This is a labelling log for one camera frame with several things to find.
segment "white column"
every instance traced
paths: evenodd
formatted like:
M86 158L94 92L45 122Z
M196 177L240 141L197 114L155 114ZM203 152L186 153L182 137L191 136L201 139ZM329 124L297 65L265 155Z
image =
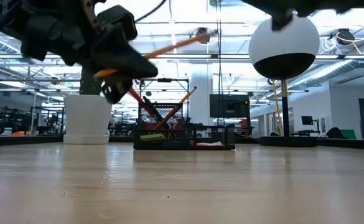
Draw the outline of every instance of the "white column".
M190 88L197 90L190 97L189 116L193 123L212 125L209 117L209 94L212 94L212 72L208 65L192 65Z

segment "ceiling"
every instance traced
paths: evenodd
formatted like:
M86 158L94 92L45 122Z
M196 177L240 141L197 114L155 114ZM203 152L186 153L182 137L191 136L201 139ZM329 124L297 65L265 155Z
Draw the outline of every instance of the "ceiling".
M99 13L111 6L114 6L115 4L120 4L127 10L131 11L135 18L138 18L157 6L159 2L160 0L107 1L105 4L98 3L95 11L96 13ZM136 24L139 35L131 42L131 45L142 54L153 52L167 45L190 38L191 35L194 35L196 28L207 27L209 29L216 29L217 19L222 20L222 54L249 54L248 46L250 44L251 35L260 23L262 23L265 19L269 19L269 15L238 0L236 0L231 6L222 6L221 12L217 12L217 9L209 5L206 0L168 0L167 4L163 5L158 11ZM309 19L316 25L320 34L319 42L321 45L319 55L357 54L351 44L339 45L334 44L332 40L327 40L329 34L331 32L335 33L335 31L339 28L349 28L356 38L363 39L362 41L357 42L357 45L359 47L364 45L364 9L352 9L342 15L336 15L332 10L323 10L314 13ZM19 53L21 43L12 37L0 33L0 44L3 44L8 48L13 49L16 53ZM176 51L171 52L171 54L172 53L217 54L217 38L213 38L209 45L194 43L177 49ZM159 77L181 79L189 78L189 75L195 68L194 65L198 63L195 59L154 60L153 62L159 68ZM44 62L35 61L34 63L34 66L30 67L30 75L34 74L33 78L36 79L51 79L54 77L59 79L80 78L81 67L79 66L53 66L53 64L58 63L57 60L46 60ZM40 66L42 63L51 63L52 65ZM17 74L23 74L26 77L28 75L28 68L21 65L20 67L17 67L17 64L26 65L20 60L0 59L0 66L13 70ZM213 75L213 87L216 89L218 86L219 64L218 62L209 62L208 64L210 68L209 71L211 71L211 75ZM318 66L319 64L313 65L310 69ZM250 63L223 61L222 74L224 76L222 78L224 88L269 88L267 80L259 75ZM51 85L50 83L29 84L58 89L79 87L78 82L61 83L57 86ZM167 92L158 91L157 93L156 91L152 91L151 98L158 99L157 101L178 101L185 94L184 88L187 88L186 86L181 87L178 83L166 85L163 83L152 83L150 86L150 88L153 88L154 90L157 87L168 89ZM51 93L47 95L64 97L67 94ZM136 107L136 102L129 96L125 96L121 102L129 107L132 107L132 105Z

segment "white sphere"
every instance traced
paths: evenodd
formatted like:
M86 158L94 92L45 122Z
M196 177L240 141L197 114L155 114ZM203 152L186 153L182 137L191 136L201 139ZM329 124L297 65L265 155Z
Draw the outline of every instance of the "white sphere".
M319 33L307 18L294 16L282 30L271 30L264 21L250 40L249 54L254 68L266 78L285 79L308 69L319 51Z

